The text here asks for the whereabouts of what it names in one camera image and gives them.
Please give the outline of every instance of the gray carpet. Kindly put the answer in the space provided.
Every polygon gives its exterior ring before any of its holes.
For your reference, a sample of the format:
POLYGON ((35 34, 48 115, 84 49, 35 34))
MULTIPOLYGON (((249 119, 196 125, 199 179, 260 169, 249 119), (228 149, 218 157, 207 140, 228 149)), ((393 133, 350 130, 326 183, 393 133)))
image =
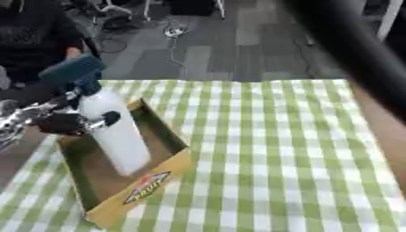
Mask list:
MULTIPOLYGON (((260 82, 266 80, 340 78, 343 73, 317 47, 307 46, 304 30, 276 0, 226 0, 227 18, 164 17, 164 6, 151 9, 154 20, 135 34, 120 53, 104 53, 104 79, 260 82), (162 30, 168 20, 190 31, 176 41, 162 30)), ((119 44, 105 42, 114 49, 119 44)))

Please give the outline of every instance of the cable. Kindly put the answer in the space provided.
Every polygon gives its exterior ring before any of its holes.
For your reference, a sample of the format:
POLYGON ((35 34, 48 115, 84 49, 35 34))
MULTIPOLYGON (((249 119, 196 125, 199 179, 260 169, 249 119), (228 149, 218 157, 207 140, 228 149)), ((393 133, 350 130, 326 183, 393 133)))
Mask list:
POLYGON ((101 26, 101 32, 99 36, 101 39, 99 40, 100 44, 100 52, 101 53, 120 53, 127 49, 128 45, 127 42, 125 42, 122 39, 115 38, 115 35, 119 34, 135 34, 138 32, 139 27, 131 24, 131 20, 128 16, 116 16, 113 18, 110 18, 103 22, 101 26), (106 49, 107 42, 113 42, 118 45, 119 48, 112 50, 112 49, 106 49))
POLYGON ((304 65, 305 65, 304 73, 306 74, 306 76, 309 79, 316 79, 314 77, 314 75, 312 74, 312 65, 311 65, 310 61, 307 59, 307 57, 302 49, 302 46, 296 41, 294 35, 292 35, 292 42, 295 45, 295 48, 296 48, 297 52, 299 53, 299 56, 301 57, 304 65))
POLYGON ((172 42, 172 46, 170 47, 170 59, 169 59, 169 61, 177 64, 178 66, 180 66, 181 69, 183 69, 183 72, 185 74, 184 78, 186 79, 188 77, 188 66, 186 64, 184 64, 184 63, 182 63, 180 61, 177 61, 175 59, 175 49, 176 49, 177 44, 178 44, 178 38, 179 37, 176 36, 176 37, 174 37, 172 39, 173 42, 172 42))
POLYGON ((188 21, 183 24, 180 20, 169 20, 167 21, 167 25, 165 26, 165 28, 163 29, 163 33, 166 34, 166 31, 170 28, 186 28, 186 31, 182 32, 181 34, 176 34, 175 36, 170 37, 170 39, 172 40, 172 46, 170 47, 170 58, 169 61, 172 63, 177 64, 178 66, 180 66, 180 68, 183 70, 184 72, 184 78, 186 79, 188 77, 188 66, 178 60, 175 59, 175 50, 177 48, 178 45, 178 39, 181 35, 190 32, 189 29, 189 24, 190 24, 191 19, 188 18, 188 21))

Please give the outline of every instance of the black pole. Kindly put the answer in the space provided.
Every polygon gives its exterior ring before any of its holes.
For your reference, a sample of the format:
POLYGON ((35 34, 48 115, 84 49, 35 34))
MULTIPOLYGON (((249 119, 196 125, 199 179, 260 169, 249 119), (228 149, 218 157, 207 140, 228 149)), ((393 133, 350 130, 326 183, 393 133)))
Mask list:
POLYGON ((346 1, 284 2, 352 79, 406 122, 406 69, 346 1))

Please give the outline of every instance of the chair leg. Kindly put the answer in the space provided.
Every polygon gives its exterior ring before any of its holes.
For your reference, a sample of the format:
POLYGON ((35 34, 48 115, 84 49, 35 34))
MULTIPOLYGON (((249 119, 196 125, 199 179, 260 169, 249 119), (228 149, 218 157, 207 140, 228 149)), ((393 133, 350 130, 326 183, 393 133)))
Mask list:
POLYGON ((145 0, 144 18, 146 21, 150 21, 150 0, 145 0))
POLYGON ((226 9, 224 7, 224 1, 225 0, 216 0, 218 10, 220 11, 221 19, 226 18, 226 9))

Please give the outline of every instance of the open box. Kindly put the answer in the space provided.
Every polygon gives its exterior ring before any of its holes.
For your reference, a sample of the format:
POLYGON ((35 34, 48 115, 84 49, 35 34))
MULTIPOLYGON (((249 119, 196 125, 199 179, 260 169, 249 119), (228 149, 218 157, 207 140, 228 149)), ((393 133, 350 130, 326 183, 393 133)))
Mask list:
POLYGON ((90 136, 58 140, 83 215, 97 227, 112 226, 191 164, 189 147, 143 99, 129 110, 151 154, 131 176, 120 176, 90 136))

